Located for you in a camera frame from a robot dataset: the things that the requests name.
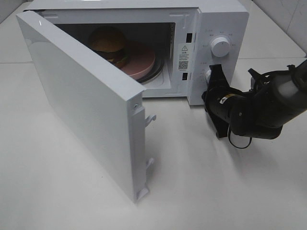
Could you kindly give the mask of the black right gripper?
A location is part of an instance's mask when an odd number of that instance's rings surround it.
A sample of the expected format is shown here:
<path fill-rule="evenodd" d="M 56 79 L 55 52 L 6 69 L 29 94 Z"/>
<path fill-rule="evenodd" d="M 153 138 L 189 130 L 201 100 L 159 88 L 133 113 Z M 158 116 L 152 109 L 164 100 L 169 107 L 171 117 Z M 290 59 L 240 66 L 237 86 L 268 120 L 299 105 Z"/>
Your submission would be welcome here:
<path fill-rule="evenodd" d="M 229 136 L 229 121 L 242 119 L 242 91 L 230 87 L 221 64 L 210 65 L 207 90 L 203 93 L 205 111 L 218 139 Z"/>

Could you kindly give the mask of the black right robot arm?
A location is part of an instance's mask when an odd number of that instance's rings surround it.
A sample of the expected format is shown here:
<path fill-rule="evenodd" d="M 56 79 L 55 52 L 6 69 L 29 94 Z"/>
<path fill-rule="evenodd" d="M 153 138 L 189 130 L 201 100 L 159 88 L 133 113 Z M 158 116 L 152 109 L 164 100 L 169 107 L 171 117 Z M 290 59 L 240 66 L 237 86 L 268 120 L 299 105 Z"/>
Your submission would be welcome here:
<path fill-rule="evenodd" d="M 247 92 L 230 87 L 222 66 L 210 66 L 207 90 L 201 96 L 218 138 L 229 132 L 261 139 L 277 138 L 283 125 L 307 110 L 307 63 L 287 70 L 248 72 L 254 80 Z"/>

